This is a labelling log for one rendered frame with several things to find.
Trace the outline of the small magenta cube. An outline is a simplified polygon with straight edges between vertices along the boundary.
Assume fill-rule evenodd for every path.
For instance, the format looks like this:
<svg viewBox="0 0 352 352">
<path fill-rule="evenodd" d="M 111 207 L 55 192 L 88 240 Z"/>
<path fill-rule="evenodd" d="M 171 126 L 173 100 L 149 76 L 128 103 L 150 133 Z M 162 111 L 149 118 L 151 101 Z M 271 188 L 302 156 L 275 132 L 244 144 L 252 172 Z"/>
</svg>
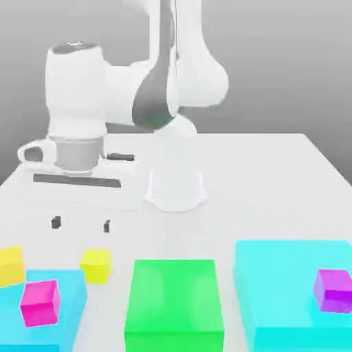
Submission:
<svg viewBox="0 0 352 352">
<path fill-rule="evenodd" d="M 20 301 L 26 327 L 55 325 L 61 308 L 61 294 L 57 280 L 28 282 Z"/>
</svg>

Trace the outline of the small lemon yellow cube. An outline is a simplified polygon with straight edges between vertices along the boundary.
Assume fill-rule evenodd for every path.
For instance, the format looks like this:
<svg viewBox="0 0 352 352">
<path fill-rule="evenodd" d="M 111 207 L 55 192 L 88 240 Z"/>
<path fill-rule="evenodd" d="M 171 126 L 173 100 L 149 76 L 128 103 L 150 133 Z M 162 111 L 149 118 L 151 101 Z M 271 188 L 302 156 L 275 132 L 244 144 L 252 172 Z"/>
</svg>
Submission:
<svg viewBox="0 0 352 352">
<path fill-rule="evenodd" d="M 80 262 L 80 269 L 85 273 L 86 283 L 105 284 L 111 273 L 110 250 L 86 250 Z"/>
</svg>

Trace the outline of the large cyan box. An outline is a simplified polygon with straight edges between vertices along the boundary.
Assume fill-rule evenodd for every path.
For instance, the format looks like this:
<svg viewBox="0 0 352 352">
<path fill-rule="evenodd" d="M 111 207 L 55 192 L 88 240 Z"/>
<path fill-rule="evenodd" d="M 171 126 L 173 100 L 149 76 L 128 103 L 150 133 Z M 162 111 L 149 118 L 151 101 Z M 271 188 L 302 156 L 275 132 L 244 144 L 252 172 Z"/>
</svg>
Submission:
<svg viewBox="0 0 352 352">
<path fill-rule="evenodd" d="M 352 352 L 352 313 L 321 312 L 319 269 L 352 274 L 352 245 L 332 240 L 239 240 L 234 285 L 247 352 Z"/>
</svg>

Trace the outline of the large green box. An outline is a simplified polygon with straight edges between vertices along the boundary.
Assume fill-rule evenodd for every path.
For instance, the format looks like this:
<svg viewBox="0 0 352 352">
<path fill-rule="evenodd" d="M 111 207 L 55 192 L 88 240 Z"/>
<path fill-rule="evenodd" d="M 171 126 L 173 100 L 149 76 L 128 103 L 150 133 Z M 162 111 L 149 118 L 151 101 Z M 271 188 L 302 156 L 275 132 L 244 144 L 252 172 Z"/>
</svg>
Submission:
<svg viewBox="0 0 352 352">
<path fill-rule="evenodd" d="M 223 352 L 224 335 L 213 260 L 134 262 L 126 352 Z"/>
</svg>

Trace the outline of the small golden yellow cube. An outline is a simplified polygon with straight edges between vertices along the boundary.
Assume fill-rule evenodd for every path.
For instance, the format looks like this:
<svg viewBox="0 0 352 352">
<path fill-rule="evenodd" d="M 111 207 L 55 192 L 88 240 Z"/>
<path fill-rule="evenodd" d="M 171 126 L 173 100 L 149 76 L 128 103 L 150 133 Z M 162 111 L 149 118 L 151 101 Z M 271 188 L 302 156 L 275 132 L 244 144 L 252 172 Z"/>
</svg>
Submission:
<svg viewBox="0 0 352 352">
<path fill-rule="evenodd" d="M 25 263 L 20 245 L 0 249 L 0 288 L 25 282 Z"/>
</svg>

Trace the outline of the small purple cube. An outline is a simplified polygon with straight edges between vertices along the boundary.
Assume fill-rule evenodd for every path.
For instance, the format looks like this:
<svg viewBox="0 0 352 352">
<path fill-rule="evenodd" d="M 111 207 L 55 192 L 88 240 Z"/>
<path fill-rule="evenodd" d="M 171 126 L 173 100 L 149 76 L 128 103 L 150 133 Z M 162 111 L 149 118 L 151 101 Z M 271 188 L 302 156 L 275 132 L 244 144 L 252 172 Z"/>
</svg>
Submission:
<svg viewBox="0 0 352 352">
<path fill-rule="evenodd" d="M 322 312 L 352 313 L 352 276 L 346 269 L 318 269 L 313 293 Z"/>
</svg>

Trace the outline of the large light blue box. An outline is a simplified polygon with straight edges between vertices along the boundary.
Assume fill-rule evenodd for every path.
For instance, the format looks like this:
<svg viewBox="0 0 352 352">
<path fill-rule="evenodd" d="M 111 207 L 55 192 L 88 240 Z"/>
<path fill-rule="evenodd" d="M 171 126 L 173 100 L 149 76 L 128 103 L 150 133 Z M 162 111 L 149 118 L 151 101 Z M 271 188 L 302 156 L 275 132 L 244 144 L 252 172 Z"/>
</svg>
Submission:
<svg viewBox="0 0 352 352">
<path fill-rule="evenodd" d="M 0 288 L 0 352 L 72 352 L 87 302 L 81 269 L 29 269 L 29 282 L 57 280 L 57 324 L 26 327 L 20 310 L 24 284 Z"/>
</svg>

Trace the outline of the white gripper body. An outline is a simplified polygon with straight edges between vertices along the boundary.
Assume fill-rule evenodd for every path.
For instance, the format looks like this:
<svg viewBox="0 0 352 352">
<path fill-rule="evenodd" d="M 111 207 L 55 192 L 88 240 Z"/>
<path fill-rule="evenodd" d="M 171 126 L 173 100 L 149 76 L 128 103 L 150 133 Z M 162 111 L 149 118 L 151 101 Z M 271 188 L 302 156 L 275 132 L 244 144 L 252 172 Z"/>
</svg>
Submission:
<svg viewBox="0 0 352 352">
<path fill-rule="evenodd" d="M 23 196 L 41 205 L 134 211 L 138 187 L 129 170 L 106 164 L 90 176 L 29 170 L 23 174 Z"/>
</svg>

